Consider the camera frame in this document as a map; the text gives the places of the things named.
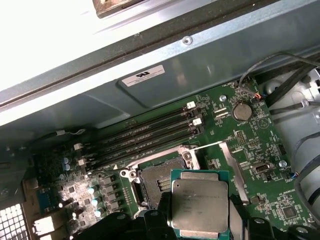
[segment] wire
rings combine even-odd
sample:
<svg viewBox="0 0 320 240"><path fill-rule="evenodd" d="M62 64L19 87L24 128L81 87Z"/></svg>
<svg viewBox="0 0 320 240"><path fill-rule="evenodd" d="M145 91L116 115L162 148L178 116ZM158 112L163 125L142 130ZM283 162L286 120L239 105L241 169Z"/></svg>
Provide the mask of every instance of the wire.
<svg viewBox="0 0 320 240"><path fill-rule="evenodd" d="M43 135L43 136L35 139L34 141L32 141L32 142L29 144L29 148L33 147L36 143L40 143L40 142L42 142L42 141L45 141L45 140L48 140L48 139L51 139L51 138L54 138L54 137L57 137L57 136L62 136L62 135L66 135L66 134L81 135L81 134L83 134L85 131L86 131L86 129L79 129L79 130L76 131L76 132L65 131L64 129L63 129L63 130L57 130L57 131L48 133L48 134L46 134L46 135Z"/></svg>
<svg viewBox="0 0 320 240"><path fill-rule="evenodd" d="M309 140L309 139L316 139L320 137L320 131L315 132L313 134L310 134L308 136L305 136L303 138L301 138L295 145L292 151L292 163L291 163L291 168L294 171L295 170L295 163L296 163L296 155L297 152L299 150L299 148L301 147L302 144L304 144L305 141Z"/></svg>
<svg viewBox="0 0 320 240"><path fill-rule="evenodd" d="M311 196L309 197L308 203L312 206L319 197L320 197L320 187L311 194Z"/></svg>
<svg viewBox="0 0 320 240"><path fill-rule="evenodd" d="M314 159L312 159L300 172L299 176L294 181L294 189L298 197L300 198L303 205L307 208L309 213L312 215L313 219L317 222L317 224L320 224L320 217L316 211L313 210L312 206L308 202L306 195L304 194L302 188L301 188L301 181L308 176L313 170L320 167L320 155L316 156Z"/></svg>
<svg viewBox="0 0 320 240"><path fill-rule="evenodd" d="M270 108L273 104L279 101L286 95L299 81L301 81L312 69L313 65L305 65L299 68L286 81L278 86L270 95L265 98L265 104Z"/></svg>
<svg viewBox="0 0 320 240"><path fill-rule="evenodd" d="M247 89L247 88L245 88L245 87L243 86L243 81L244 81L244 79L245 79L246 77L248 77L248 75L249 75L256 67L258 67L259 65L261 65L261 64L264 63L265 61L267 61L267 60L269 60L269 59L271 59L271 58L277 57L277 56L287 56L287 57L293 58L293 59L295 59L295 60L298 60L298 61L301 61L301 62L310 64L310 65L314 65L314 66L320 67L320 62L313 61L313 60L307 59L307 58L305 58L305 57L300 57L300 56L297 56L297 55L294 55L294 54L291 54L291 53L288 53L288 52L282 52L282 51L281 51L281 52L274 53L274 54L272 54L272 55L270 55L270 56L267 56L267 57L265 57L264 59L262 59L262 60L260 60L259 62L257 62L256 64L254 64L253 66L251 66L251 67L240 77L238 87L239 87L241 90L243 90L243 91L245 91L245 92L247 92L247 93L255 96L256 92L251 91L251 90L249 90L249 89Z"/></svg>
<svg viewBox="0 0 320 240"><path fill-rule="evenodd" d="M316 102L316 101L309 101L309 106L313 106L313 107L320 107L320 102ZM299 109L303 109L305 108L304 105L300 102L300 103L296 103L290 106L285 106L285 107L281 107L281 108L276 108L276 109L272 109L270 110L270 114L271 115L276 115L276 114L282 114L282 113L287 113L290 111L294 111L294 110L299 110Z"/></svg>

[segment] capacitor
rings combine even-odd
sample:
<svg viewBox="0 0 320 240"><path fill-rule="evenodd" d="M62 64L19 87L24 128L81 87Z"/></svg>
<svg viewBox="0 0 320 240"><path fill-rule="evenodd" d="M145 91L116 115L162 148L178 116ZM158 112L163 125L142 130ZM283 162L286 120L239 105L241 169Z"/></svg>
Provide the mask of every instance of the capacitor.
<svg viewBox="0 0 320 240"><path fill-rule="evenodd" d="M232 109L232 116L241 122L248 121L252 116L252 109L246 102L240 102Z"/></svg>
<svg viewBox="0 0 320 240"><path fill-rule="evenodd" d="M59 206L59 208L64 208L65 206L67 206L67 205L69 205L70 203L72 203L72 199L71 198L69 198L69 199L67 199L67 200L65 200L65 201L62 201L62 202L60 202L59 204L58 204L58 206Z"/></svg>
<svg viewBox="0 0 320 240"><path fill-rule="evenodd" d="M82 214L83 212L84 212L84 211L79 208L79 209L75 210L75 211L72 213L72 217L73 217L73 218L77 218L77 217L79 217L79 215Z"/></svg>
<svg viewBox="0 0 320 240"><path fill-rule="evenodd" d="M96 207L101 202L100 197L91 200L91 205Z"/></svg>
<svg viewBox="0 0 320 240"><path fill-rule="evenodd" d="M101 215L104 213L104 209L101 207L99 209L97 209L95 212L94 212L94 215L97 217L97 218L100 218Z"/></svg>
<svg viewBox="0 0 320 240"><path fill-rule="evenodd" d="M64 158L63 158L63 163L64 163L64 164L68 164L68 163L69 163L69 158L64 157Z"/></svg>
<svg viewBox="0 0 320 240"><path fill-rule="evenodd" d="M88 194L94 194L95 193L95 191L97 191L98 190L98 187L97 186L91 186L91 187L89 187L88 188Z"/></svg>
<svg viewBox="0 0 320 240"><path fill-rule="evenodd" d="M65 170L65 171L70 171L70 170L71 170L70 164L65 164L65 165L64 165L64 170Z"/></svg>

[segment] ram slot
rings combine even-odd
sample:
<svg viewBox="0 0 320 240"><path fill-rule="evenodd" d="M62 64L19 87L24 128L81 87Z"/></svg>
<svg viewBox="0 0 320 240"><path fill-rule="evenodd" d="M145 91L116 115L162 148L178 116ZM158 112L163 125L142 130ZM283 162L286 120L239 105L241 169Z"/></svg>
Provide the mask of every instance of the ram slot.
<svg viewBox="0 0 320 240"><path fill-rule="evenodd" d="M116 152L125 151L126 149L130 149L130 148L132 148L132 146L140 144L142 142L148 142L151 139L157 139L159 136L170 134L170 133L176 132L176 131L185 130L188 128L189 128L188 123L176 125L174 127L161 128L159 130L152 131L150 133L139 134L138 136L131 138L130 141L119 142L118 144L113 145L113 146L106 146L106 147L98 148L95 150L95 152L96 152L96 154L101 153L101 152L113 154Z"/></svg>
<svg viewBox="0 0 320 240"><path fill-rule="evenodd" d="M134 158L136 156L139 156L139 155L142 155L142 156L147 156L149 154L152 154L154 151L152 150L156 150L157 148L161 148L161 147L164 147L170 143L174 143L176 141L180 141L180 140L183 140L183 139L187 139L187 138L190 138L194 135L197 135L197 134L200 134L202 131L200 129L194 129L192 131L188 131L182 135L178 135L178 136L174 136L174 137L171 137L170 139L167 139L165 141L162 141L162 142L158 142L157 144L150 144L148 145L147 147L143 148L143 149L140 149L139 152L129 152L125 155L121 155L121 156L115 156L115 157L112 157L112 158L109 158L109 159L106 159L104 157L102 158L97 158L95 159L95 161L93 162L93 165L91 166L92 169L98 169L98 168L101 168L101 167L104 167L106 165L111 165L111 164L115 164L119 161L122 161L122 160L125 160L125 159L131 159L131 158Z"/></svg>
<svg viewBox="0 0 320 240"><path fill-rule="evenodd" d="M137 134L132 134L132 135L129 135L129 136L124 137L122 139L117 139L112 142L100 143L100 144L95 144L95 145L89 146L89 147L87 147L87 150L88 150L88 152L96 152L102 148L111 149L111 148L114 148L120 144L124 144L126 142L135 142L135 139L141 138L142 136L153 135L153 133L155 133L157 131L161 131L163 129L170 128L171 126L177 126L179 124L186 123L187 121L188 120L185 117L183 117L182 119L181 118L173 119L169 122L164 122L161 125L158 125L156 127L147 128L143 131L138 132Z"/></svg>
<svg viewBox="0 0 320 240"><path fill-rule="evenodd" d="M167 131L165 134L160 134L159 136L154 136L152 138L141 140L141 141L137 142L136 144L124 147L122 149L116 149L111 152L103 152L103 153L98 152L96 157L108 159L108 158L112 158L114 156L121 156L121 155L129 153L133 150L145 148L149 144L154 144L154 143L160 142L161 140L163 140L165 138L169 138L171 136L181 134L182 132L185 132L188 130L191 130L191 128L188 125L182 125L182 126L179 126L179 128L175 129L174 131L173 130Z"/></svg>
<svg viewBox="0 0 320 240"><path fill-rule="evenodd" d="M132 125L132 128L124 129L122 131L108 135L102 139L92 142L92 144L106 144L106 143L114 142L118 140L122 141L123 138L130 137L134 134L146 131L151 128L155 128L158 126L158 124L161 124L161 126L165 124L170 124L171 121L176 121L176 118L180 120L186 120L188 118L192 118L194 115L193 112L194 112L193 110L184 111L184 109L181 108L173 112L169 112L167 114L153 118L152 120Z"/></svg>

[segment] mounting hole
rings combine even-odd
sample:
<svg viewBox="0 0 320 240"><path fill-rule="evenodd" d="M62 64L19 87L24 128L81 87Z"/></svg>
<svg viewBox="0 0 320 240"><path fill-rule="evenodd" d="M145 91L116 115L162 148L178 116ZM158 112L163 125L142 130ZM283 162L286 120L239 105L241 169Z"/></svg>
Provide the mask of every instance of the mounting hole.
<svg viewBox="0 0 320 240"><path fill-rule="evenodd" d="M185 36L183 39L182 39L182 42L185 44L185 45L190 45L192 44L192 38L190 36Z"/></svg>
<svg viewBox="0 0 320 240"><path fill-rule="evenodd" d="M122 219L125 219L125 218L126 218L126 215L124 215L124 214L121 214L121 215L116 217L116 219L118 219L118 220L122 220Z"/></svg>
<svg viewBox="0 0 320 240"><path fill-rule="evenodd" d="M302 234L307 234L308 233L308 230L305 229L304 227L301 227L301 226L298 226L296 228L296 230L299 232L299 233L302 233Z"/></svg>
<svg viewBox="0 0 320 240"><path fill-rule="evenodd" d="M265 223L265 221L264 221L263 219L261 219L261 218L256 218L254 221L255 221L257 224L264 224L264 223Z"/></svg>

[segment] integrated circuit chip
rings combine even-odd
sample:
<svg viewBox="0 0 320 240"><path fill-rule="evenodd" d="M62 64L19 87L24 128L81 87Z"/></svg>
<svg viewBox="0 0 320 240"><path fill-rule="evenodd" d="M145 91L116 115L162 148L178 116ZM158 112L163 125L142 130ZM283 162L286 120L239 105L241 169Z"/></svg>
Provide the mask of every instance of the integrated circuit chip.
<svg viewBox="0 0 320 240"><path fill-rule="evenodd" d="M181 237L215 239L228 230L228 216L228 184L218 174L182 172L172 181L172 227Z"/></svg>
<svg viewBox="0 0 320 240"><path fill-rule="evenodd" d="M171 169L185 168L185 161L179 156L160 165L146 167L141 171L141 182L145 188L145 194L151 208L158 207L162 192L170 191Z"/></svg>
<svg viewBox="0 0 320 240"><path fill-rule="evenodd" d="M293 206L289 206L282 209L286 219L294 218L297 216L297 212Z"/></svg>
<svg viewBox="0 0 320 240"><path fill-rule="evenodd" d="M90 204L90 200L89 199L84 200L84 205L88 205L88 204Z"/></svg>
<svg viewBox="0 0 320 240"><path fill-rule="evenodd" d="M72 193L74 193L74 192L75 192L75 188L74 188L73 186L72 186L72 187L70 187L70 188L69 188L69 193L71 193L71 194L72 194Z"/></svg>

